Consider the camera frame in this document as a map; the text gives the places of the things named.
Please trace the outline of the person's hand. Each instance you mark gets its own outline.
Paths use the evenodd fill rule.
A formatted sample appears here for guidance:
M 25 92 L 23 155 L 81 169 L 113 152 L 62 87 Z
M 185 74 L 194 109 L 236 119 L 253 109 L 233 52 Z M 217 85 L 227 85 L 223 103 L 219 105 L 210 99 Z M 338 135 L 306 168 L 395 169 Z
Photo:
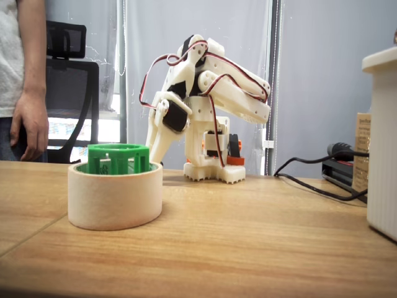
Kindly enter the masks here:
M 21 161 L 33 161 L 39 158 L 48 145 L 48 114 L 45 105 L 45 89 L 25 89 L 17 101 L 11 124 L 11 146 L 21 139 L 21 128 L 26 131 L 27 148 Z

